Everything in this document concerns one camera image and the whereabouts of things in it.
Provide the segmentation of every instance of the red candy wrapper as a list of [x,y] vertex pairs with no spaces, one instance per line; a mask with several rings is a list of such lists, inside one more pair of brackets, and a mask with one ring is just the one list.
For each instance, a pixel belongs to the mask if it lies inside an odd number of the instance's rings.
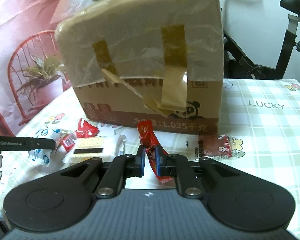
[[63,138],[60,144],[63,145],[66,152],[68,153],[74,146],[76,139],[77,137],[74,135],[74,133],[69,133]]
[[200,157],[231,158],[229,137],[226,135],[199,135],[198,158]]
[[99,133],[99,129],[82,118],[79,119],[78,129],[75,130],[77,138],[95,137]]
[[74,133],[67,134],[60,143],[68,153],[75,144],[77,138],[95,137],[99,133],[99,129],[82,118],[79,119],[78,129]]
[[[137,127],[138,127],[138,132],[140,137],[140,143],[146,147],[146,154],[148,156],[150,166],[154,174],[157,176],[154,149],[160,143],[154,134],[152,122],[151,120],[141,121],[137,124]],[[157,176],[157,178],[161,183],[166,183],[167,181],[172,179],[172,177],[167,177],[167,176],[163,176],[163,177]]]

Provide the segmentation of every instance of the checkered tablecloth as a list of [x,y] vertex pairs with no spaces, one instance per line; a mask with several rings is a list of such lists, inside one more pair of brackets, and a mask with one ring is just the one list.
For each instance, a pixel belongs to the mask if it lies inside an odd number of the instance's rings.
[[[81,117],[85,117],[84,112],[69,89],[35,116],[18,136],[32,136],[45,125],[74,131]],[[125,135],[125,153],[136,153],[140,143],[137,129],[91,123],[100,128],[100,135]],[[189,158],[193,155],[197,136],[155,133],[168,153]],[[245,153],[223,163],[291,192],[296,211],[288,230],[300,239],[300,84],[296,80],[224,80],[219,134],[232,137],[234,155]],[[27,153],[4,152],[3,156],[0,203],[13,187],[66,167],[59,153],[48,168],[28,160]],[[166,188],[174,187],[174,181],[160,184],[146,161],[145,176],[128,179],[126,187]]]

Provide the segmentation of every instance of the white wall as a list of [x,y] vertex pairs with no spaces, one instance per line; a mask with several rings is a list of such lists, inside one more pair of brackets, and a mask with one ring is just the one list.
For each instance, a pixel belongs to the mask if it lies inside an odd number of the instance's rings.
[[[275,68],[289,22],[289,12],[280,7],[280,0],[220,0],[220,3],[224,29],[229,35],[255,64]],[[289,78],[300,82],[300,52],[295,49],[284,75],[284,79]]]

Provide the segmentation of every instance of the cardboard box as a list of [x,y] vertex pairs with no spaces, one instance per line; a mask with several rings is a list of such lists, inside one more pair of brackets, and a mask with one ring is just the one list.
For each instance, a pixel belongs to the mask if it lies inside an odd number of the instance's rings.
[[[162,79],[125,79],[140,93],[161,95]],[[124,85],[107,82],[74,88],[79,102],[91,120],[137,127],[151,119],[155,130],[178,133],[214,134],[218,130],[222,81],[188,82],[185,112],[174,112],[167,118],[144,107],[143,100]]]
[[219,0],[101,0],[56,29],[91,120],[215,134],[223,84]]

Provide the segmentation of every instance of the white snack wrapper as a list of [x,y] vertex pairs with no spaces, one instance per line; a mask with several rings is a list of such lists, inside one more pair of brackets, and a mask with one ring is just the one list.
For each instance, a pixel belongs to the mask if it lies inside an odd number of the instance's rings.
[[[56,141],[56,149],[59,146],[60,141],[62,138],[67,134],[66,130],[62,129],[50,129],[50,128],[43,128],[39,129],[35,134],[35,138],[46,138],[46,139],[54,139]],[[28,159],[31,159],[34,162],[37,162],[43,166],[48,167],[50,165],[51,160],[55,154],[54,150],[42,150],[42,149],[35,149],[29,152]]]
[[102,158],[103,162],[110,162],[116,156],[124,154],[124,143],[126,141],[125,135],[113,135],[113,136],[81,138],[81,139],[89,140],[93,138],[100,140],[100,142],[98,143],[99,143],[99,147],[102,148],[101,152],[75,154],[74,151],[78,146],[78,140],[77,140],[74,147],[63,158],[62,160],[63,163],[80,163],[93,157],[100,157]]

